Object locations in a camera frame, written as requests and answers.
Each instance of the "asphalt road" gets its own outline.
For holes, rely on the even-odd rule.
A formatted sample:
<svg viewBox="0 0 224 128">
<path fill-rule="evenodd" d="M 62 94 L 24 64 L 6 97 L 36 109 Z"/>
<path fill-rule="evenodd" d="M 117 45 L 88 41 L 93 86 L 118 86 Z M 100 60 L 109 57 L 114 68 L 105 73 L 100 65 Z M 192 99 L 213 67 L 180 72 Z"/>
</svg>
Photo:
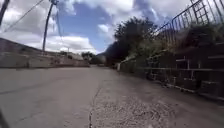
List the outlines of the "asphalt road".
<svg viewBox="0 0 224 128">
<path fill-rule="evenodd" d="M 1 125 L 223 128 L 224 107 L 107 68 L 0 69 Z"/>
</svg>

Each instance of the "blue sky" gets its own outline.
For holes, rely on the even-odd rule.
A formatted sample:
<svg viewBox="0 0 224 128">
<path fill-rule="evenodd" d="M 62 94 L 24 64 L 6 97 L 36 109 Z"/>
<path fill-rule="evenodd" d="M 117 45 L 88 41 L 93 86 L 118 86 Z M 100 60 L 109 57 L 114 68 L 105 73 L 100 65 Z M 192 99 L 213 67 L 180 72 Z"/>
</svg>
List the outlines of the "blue sky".
<svg viewBox="0 0 224 128">
<path fill-rule="evenodd" d="M 0 31 L 16 22 L 38 1 L 11 0 Z M 60 0 L 57 8 L 52 11 L 46 49 L 61 51 L 69 48 L 74 53 L 100 53 L 113 42 L 114 29 L 118 23 L 135 16 L 149 17 L 160 25 L 166 18 L 183 10 L 187 4 L 189 0 Z M 0 37 L 41 48 L 49 6 L 49 0 L 44 0 L 12 29 L 1 32 Z M 62 38 L 58 34 L 57 13 Z"/>
</svg>

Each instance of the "metal railing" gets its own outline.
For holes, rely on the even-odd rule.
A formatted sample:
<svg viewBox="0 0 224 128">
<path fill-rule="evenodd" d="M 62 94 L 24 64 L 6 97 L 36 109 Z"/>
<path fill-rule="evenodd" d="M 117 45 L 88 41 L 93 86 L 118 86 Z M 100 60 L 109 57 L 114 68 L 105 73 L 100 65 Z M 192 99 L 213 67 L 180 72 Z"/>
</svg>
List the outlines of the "metal railing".
<svg viewBox="0 0 224 128">
<path fill-rule="evenodd" d="M 224 23 L 223 0 L 190 0 L 191 5 L 168 23 L 156 29 L 154 35 L 160 40 L 172 44 L 177 41 L 177 34 L 194 25 Z"/>
</svg>

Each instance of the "green tree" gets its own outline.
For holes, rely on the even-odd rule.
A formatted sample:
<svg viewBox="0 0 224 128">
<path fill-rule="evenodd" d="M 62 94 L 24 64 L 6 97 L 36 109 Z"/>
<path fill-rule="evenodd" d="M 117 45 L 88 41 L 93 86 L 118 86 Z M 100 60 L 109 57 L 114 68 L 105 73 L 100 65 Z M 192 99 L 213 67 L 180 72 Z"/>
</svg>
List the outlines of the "green tree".
<svg viewBox="0 0 224 128">
<path fill-rule="evenodd" d="M 106 50 L 107 62 L 113 64 L 124 60 L 130 54 L 141 54 L 141 44 L 153 40 L 156 28 L 148 18 L 133 17 L 119 24 L 114 34 L 115 42 Z"/>
<path fill-rule="evenodd" d="M 95 56 L 91 52 L 83 52 L 81 55 L 82 55 L 83 59 L 86 61 L 91 61 L 91 59 Z"/>
</svg>

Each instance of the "concrete wall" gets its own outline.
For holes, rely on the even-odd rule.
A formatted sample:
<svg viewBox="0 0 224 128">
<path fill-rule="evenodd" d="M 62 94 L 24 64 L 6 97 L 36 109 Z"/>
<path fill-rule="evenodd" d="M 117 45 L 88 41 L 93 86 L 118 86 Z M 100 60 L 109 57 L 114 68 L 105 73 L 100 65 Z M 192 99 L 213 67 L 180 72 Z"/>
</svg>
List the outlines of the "concrete wall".
<svg viewBox="0 0 224 128">
<path fill-rule="evenodd" d="M 53 66 L 53 59 L 51 57 L 44 56 L 30 56 L 29 67 L 30 68 L 50 68 Z"/>
<path fill-rule="evenodd" d="M 49 68 L 52 62 L 50 57 L 0 53 L 0 68 Z"/>
<path fill-rule="evenodd" d="M 29 57 L 19 54 L 0 53 L 1 68 L 25 68 L 28 65 Z"/>
<path fill-rule="evenodd" d="M 67 57 L 48 57 L 0 53 L 0 68 L 50 68 L 50 67 L 89 67 L 84 60 L 68 59 Z"/>
<path fill-rule="evenodd" d="M 61 57 L 59 66 L 89 67 L 89 64 L 84 60 L 75 60 L 68 59 L 67 57 Z"/>
</svg>

